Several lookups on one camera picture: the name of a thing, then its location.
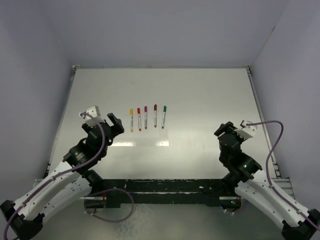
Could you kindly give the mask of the green-end white marker pen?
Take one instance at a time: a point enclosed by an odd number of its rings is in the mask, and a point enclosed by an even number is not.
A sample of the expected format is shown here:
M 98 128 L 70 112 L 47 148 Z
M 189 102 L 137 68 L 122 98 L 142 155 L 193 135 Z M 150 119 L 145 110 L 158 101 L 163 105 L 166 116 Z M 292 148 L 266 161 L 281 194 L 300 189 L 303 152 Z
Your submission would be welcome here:
M 166 113 L 167 112 L 162 112 L 162 121 L 161 121 L 161 128 L 165 128 L 165 121 L 166 121 Z

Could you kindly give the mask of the yellow-end white marker pen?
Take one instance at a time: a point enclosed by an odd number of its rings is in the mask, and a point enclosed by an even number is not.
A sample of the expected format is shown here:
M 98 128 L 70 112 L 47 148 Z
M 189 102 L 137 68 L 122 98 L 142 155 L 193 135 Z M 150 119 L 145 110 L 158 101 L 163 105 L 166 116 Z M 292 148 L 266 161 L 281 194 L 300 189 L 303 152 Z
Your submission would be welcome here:
M 130 131 L 134 131 L 134 114 L 130 115 Z

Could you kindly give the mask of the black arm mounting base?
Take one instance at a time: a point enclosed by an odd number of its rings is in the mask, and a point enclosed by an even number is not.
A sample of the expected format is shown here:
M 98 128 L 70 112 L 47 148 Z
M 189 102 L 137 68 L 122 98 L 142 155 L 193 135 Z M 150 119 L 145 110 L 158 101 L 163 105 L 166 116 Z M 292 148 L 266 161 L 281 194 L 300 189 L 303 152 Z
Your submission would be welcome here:
M 102 204 L 105 208 L 120 208 L 122 204 L 205 205 L 237 209 L 240 197 L 223 179 L 103 179 L 94 170 L 82 175 L 91 190 L 85 200 L 90 209 Z

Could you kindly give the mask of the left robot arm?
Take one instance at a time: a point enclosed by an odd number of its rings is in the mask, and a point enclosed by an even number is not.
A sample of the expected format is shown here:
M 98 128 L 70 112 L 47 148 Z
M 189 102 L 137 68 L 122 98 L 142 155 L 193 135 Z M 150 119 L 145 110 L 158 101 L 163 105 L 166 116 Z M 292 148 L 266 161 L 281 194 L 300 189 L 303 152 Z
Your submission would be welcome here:
M 82 112 L 82 129 L 87 136 L 73 146 L 57 167 L 37 186 L 17 200 L 6 200 L 0 210 L 7 221 L 3 239 L 12 229 L 18 240 L 30 240 L 45 222 L 77 199 L 98 196 L 105 190 L 102 177 L 92 168 L 107 155 L 114 138 L 124 133 L 122 121 L 107 114 L 109 125 L 99 114 Z

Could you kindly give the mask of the purple-end white marker pen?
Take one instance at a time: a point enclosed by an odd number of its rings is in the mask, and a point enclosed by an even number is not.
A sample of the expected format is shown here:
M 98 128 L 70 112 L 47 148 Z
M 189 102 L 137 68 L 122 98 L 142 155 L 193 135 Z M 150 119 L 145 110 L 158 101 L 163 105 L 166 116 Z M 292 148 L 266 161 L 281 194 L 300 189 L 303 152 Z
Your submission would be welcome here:
M 148 129 L 148 113 L 144 112 L 144 129 Z

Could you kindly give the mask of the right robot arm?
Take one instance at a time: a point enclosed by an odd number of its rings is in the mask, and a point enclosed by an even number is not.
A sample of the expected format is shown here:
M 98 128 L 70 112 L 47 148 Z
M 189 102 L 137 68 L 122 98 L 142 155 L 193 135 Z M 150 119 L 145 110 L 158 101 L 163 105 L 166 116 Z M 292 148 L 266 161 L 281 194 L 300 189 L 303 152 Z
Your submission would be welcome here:
M 253 138 L 258 122 L 243 120 L 240 127 L 223 123 L 214 132 L 219 142 L 219 161 L 229 171 L 222 179 L 228 196 L 237 194 L 269 217 L 286 240 L 309 240 L 320 230 L 320 212 L 309 209 L 286 193 L 270 176 L 269 166 L 262 167 L 244 153 L 241 145 Z

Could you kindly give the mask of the red-end marker pen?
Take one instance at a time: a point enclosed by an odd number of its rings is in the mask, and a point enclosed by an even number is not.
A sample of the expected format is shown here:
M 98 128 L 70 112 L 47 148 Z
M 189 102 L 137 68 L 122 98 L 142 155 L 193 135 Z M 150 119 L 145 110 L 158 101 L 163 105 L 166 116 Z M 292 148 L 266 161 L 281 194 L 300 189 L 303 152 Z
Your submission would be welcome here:
M 138 130 L 141 132 L 142 131 L 141 111 L 140 111 L 140 115 L 137 114 L 137 118 L 138 118 Z
M 153 110 L 153 123 L 154 123 L 154 127 L 157 127 L 157 121 L 158 121 L 158 105 L 157 105 L 157 111 Z

